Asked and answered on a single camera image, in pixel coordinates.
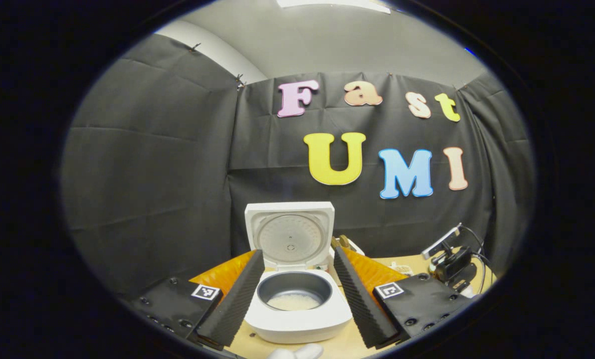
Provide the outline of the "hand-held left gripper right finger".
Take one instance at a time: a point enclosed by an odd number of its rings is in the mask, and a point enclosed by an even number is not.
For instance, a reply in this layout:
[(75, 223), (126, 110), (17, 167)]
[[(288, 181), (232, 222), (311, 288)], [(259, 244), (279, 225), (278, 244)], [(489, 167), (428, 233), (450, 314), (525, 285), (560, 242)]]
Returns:
[(427, 273), (405, 276), (345, 247), (335, 248), (334, 268), (367, 348), (422, 336), (473, 302)]

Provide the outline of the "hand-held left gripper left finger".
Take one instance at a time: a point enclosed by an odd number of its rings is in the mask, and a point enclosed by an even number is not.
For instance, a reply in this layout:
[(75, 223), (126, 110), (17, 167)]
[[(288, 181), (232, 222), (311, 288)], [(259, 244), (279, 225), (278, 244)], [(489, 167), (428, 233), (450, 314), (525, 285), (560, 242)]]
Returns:
[(168, 277), (128, 306), (180, 339), (221, 350), (235, 339), (264, 270), (262, 251), (252, 250), (192, 279)]

